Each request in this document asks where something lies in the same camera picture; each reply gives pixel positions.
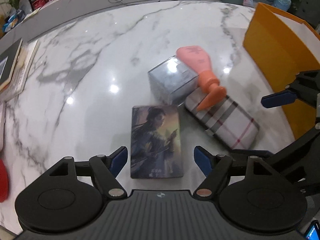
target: box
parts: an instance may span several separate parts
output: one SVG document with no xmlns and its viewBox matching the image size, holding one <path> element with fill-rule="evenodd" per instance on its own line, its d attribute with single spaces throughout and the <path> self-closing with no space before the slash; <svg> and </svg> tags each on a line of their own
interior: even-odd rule
<svg viewBox="0 0 320 240">
<path fill-rule="evenodd" d="M 214 106 L 197 111 L 206 95 L 197 88 L 186 98 L 186 109 L 207 128 L 210 136 L 218 138 L 228 150 L 248 150 L 259 132 L 258 123 L 228 95 Z"/>
<path fill-rule="evenodd" d="M 38 9 L 38 8 L 41 8 L 42 6 L 45 5 L 45 0 L 35 0 L 33 3 L 32 3 L 32 7 L 34 10 Z"/>
<path fill-rule="evenodd" d="M 274 92 L 301 71 L 320 69 L 320 36 L 304 20 L 259 3 L 245 34 L 244 48 Z M 315 125 L 316 110 L 296 100 L 282 106 L 296 139 Z"/>
<path fill-rule="evenodd" d="M 132 108 L 130 171 L 133 179 L 183 176 L 177 106 Z"/>
<path fill-rule="evenodd" d="M 198 87 L 198 74 L 173 56 L 148 72 L 153 95 L 167 105 L 179 105 Z"/>
</svg>

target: plaid box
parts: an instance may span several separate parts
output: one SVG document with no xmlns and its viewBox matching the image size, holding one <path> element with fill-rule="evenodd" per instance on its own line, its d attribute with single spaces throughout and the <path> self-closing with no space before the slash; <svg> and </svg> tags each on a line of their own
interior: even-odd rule
<svg viewBox="0 0 320 240">
<path fill-rule="evenodd" d="M 217 136 L 231 149 L 249 149 L 259 131 L 257 122 L 229 96 L 197 112 L 205 96 L 200 88 L 196 89 L 186 98 L 185 107 L 208 128 L 209 134 Z"/>
</svg>

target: book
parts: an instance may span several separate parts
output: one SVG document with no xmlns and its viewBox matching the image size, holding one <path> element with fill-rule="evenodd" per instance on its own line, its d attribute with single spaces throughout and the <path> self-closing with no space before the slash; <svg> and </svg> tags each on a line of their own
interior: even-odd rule
<svg viewBox="0 0 320 240">
<path fill-rule="evenodd" d="M 39 45 L 39 40 L 35 40 L 22 46 L 11 82 L 0 92 L 0 102 L 9 101 L 23 91 L 32 61 Z"/>
<path fill-rule="evenodd" d="M 0 55 L 0 91 L 11 81 L 21 44 L 22 39 L 20 38 Z"/>
<path fill-rule="evenodd" d="M 131 178 L 182 177 L 179 115 L 176 106 L 134 106 Z"/>
</svg>

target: white marble surface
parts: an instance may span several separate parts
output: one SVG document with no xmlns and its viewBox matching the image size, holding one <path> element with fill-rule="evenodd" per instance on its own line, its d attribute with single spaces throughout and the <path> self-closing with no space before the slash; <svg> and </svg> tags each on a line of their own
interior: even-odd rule
<svg viewBox="0 0 320 240">
<path fill-rule="evenodd" d="M 223 3 L 159 2 L 81 18 L 41 37 L 25 90 L 7 104 L 2 158 L 10 197 L 0 204 L 0 224 L 21 231 L 16 196 L 62 157 L 84 161 L 130 148 L 132 107 L 156 104 L 147 71 L 182 46 L 202 46 L 228 94 L 260 124 L 254 149 L 275 153 L 292 142 L 282 110 L 261 106 L 271 89 L 242 47 L 252 15 L 251 8 Z M 204 179 L 194 147 L 225 152 L 189 114 L 182 111 L 180 119 L 184 177 L 133 180 L 127 163 L 118 180 L 128 193 L 193 192 Z"/>
</svg>

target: clear plastic box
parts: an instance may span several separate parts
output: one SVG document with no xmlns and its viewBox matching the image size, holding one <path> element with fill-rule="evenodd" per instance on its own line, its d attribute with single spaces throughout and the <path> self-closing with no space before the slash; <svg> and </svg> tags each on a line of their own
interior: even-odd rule
<svg viewBox="0 0 320 240">
<path fill-rule="evenodd" d="M 148 72 L 151 92 L 167 105 L 180 105 L 198 87 L 198 74 L 173 56 Z"/>
</svg>

